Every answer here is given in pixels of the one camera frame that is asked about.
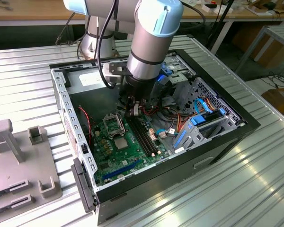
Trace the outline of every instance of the light blue joint cap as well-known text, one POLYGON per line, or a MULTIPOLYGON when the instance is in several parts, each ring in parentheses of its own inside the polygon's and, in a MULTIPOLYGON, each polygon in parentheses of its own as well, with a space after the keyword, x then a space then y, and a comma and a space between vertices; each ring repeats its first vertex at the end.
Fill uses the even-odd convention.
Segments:
POLYGON ((66 9, 69 11, 87 15, 87 8, 85 4, 85 0, 63 0, 66 9))
POLYGON ((169 37, 180 26, 183 5, 179 0, 143 0, 138 9, 142 27, 157 37, 169 37))

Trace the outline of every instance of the metal table frame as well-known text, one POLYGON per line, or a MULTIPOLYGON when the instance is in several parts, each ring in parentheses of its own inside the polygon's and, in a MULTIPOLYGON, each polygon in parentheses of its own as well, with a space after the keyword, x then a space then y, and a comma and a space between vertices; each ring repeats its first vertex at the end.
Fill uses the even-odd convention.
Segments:
MULTIPOLYGON (((242 56, 237 68, 235 69, 235 72, 238 73, 240 69, 243 67, 245 62, 247 61, 248 57, 251 55, 257 44, 261 41, 263 36, 267 34, 270 36, 270 39, 268 42, 264 45, 262 50, 258 53, 258 55, 262 56, 262 54, 267 50, 267 48, 270 46, 270 44, 273 42, 273 40, 277 40, 280 43, 284 45, 284 26, 264 26, 259 34, 256 36, 254 41, 251 43, 247 51, 242 56)), ((260 57, 258 55, 255 58, 255 61, 257 61, 260 57)))
MULTIPOLYGON (((116 42, 128 55, 131 42, 116 42)), ((171 49, 185 49, 260 123, 260 128, 221 161, 141 203, 103 226, 284 226, 284 117, 205 49, 176 36, 171 49)), ((0 51, 0 119, 14 131, 44 126, 63 195, 2 226, 96 226, 86 214, 71 173, 72 156, 57 112, 49 64, 76 61, 77 46, 0 51)))

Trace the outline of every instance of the cardboard box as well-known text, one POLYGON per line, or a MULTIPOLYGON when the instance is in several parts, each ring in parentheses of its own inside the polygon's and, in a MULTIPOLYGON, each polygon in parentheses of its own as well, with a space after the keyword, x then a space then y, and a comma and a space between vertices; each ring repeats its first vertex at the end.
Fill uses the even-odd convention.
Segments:
POLYGON ((268 90, 262 97, 284 115, 284 88, 268 90))

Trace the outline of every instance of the black cable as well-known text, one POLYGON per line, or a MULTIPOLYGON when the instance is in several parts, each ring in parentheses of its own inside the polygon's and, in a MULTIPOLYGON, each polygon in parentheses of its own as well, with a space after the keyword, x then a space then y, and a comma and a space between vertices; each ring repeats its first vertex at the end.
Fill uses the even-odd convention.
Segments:
POLYGON ((205 26, 206 18, 205 18, 204 14, 203 14, 200 10, 196 9, 195 7, 192 7, 191 5, 188 5, 188 4, 185 3, 185 2, 181 2, 181 3, 182 3, 184 6, 186 6, 186 7, 190 8, 190 9, 192 9, 192 10, 195 11, 195 12, 197 12, 197 13, 202 17, 202 19, 203 19, 203 23, 201 24, 201 26, 205 26))
POLYGON ((209 37, 208 42, 206 43, 206 48, 209 49, 213 40, 216 38, 216 36, 220 33, 220 30, 223 27, 223 20, 225 19, 229 9, 231 8, 232 4, 233 4, 234 0, 230 0, 226 6, 225 11, 223 12, 219 22, 214 26, 213 28, 213 34, 209 37))
POLYGON ((206 43, 208 42, 208 39, 213 35, 213 34, 212 34, 212 32, 213 32, 213 27, 216 25, 216 23, 217 23, 217 21, 218 21, 221 8, 222 8, 222 1, 221 1, 221 3, 220 3, 220 8, 219 8, 219 12, 218 12, 218 15, 217 15, 217 17, 216 17, 216 20, 215 20, 215 22, 214 22, 214 24, 213 24, 213 26, 212 26, 212 29, 210 30, 210 32, 209 32, 209 34, 208 34, 208 37, 207 37, 207 39, 206 39, 206 43))
POLYGON ((87 18, 85 33, 84 33, 84 35, 82 36, 82 39, 80 40, 80 43, 79 43, 78 46, 77 46, 77 58, 78 58, 78 60, 80 60, 80 58, 79 58, 79 48, 80 48, 80 45, 81 45, 81 43, 82 43, 82 40, 83 40, 84 36, 86 36, 86 34, 87 34, 87 32, 88 32, 88 29, 89 29, 89 21, 90 21, 90 16, 87 18))
POLYGON ((58 37, 57 37, 57 39, 56 39, 55 45, 58 45, 59 41, 62 39, 64 30, 66 29, 67 25, 70 23, 71 19, 74 17, 75 14, 76 14, 76 13, 72 13, 72 15, 70 16, 70 18, 68 18, 66 24, 64 25, 62 31, 60 32, 60 34, 58 35, 58 37))
POLYGON ((272 71, 269 72, 269 75, 261 76, 261 77, 259 77, 259 79, 261 79, 263 82, 265 82, 266 84, 268 84, 268 85, 270 85, 270 86, 272 86, 272 87, 274 87, 276 89, 278 89, 280 87, 284 87, 284 76, 276 75, 272 71), (264 81, 263 78, 268 78, 274 85, 264 81), (274 80, 280 81, 281 83, 283 83, 283 85, 277 84, 274 80))
POLYGON ((101 65, 101 44, 102 44, 102 39, 103 39, 103 36, 104 36, 104 32, 105 32, 105 30, 106 30, 106 27, 107 27, 107 25, 108 25, 108 23, 109 23, 109 20, 110 20, 110 18, 112 17, 113 12, 114 12, 114 10, 115 10, 116 3, 117 3, 117 1, 116 1, 116 0, 113 0, 112 7, 111 7, 111 9, 110 9, 110 12, 109 12, 109 14, 108 14, 108 16, 107 16, 107 18, 106 18, 106 20, 105 20, 105 22, 104 22, 102 31, 101 31, 101 33, 100 33, 100 37, 99 37, 99 41, 98 41, 98 46, 97 46, 97 53, 98 53, 97 62, 98 62, 99 73, 100 73, 100 76, 101 76, 101 78, 102 78, 103 83, 104 83, 105 86, 106 86, 107 88, 109 88, 109 89, 114 89, 114 88, 115 88, 115 84, 110 85, 110 84, 106 81, 106 79, 105 79, 105 77, 104 77, 104 75, 103 75, 102 65, 101 65))

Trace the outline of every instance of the red wire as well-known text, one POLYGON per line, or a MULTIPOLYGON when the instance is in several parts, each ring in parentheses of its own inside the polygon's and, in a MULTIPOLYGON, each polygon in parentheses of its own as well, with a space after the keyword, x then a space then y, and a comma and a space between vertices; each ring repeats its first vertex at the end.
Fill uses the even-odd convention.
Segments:
POLYGON ((81 107, 79 106, 79 109, 82 110, 86 116, 87 122, 89 124, 89 145, 90 145, 90 141, 91 141, 91 128, 90 128, 90 123, 89 123, 89 115, 87 114, 87 112, 81 107))

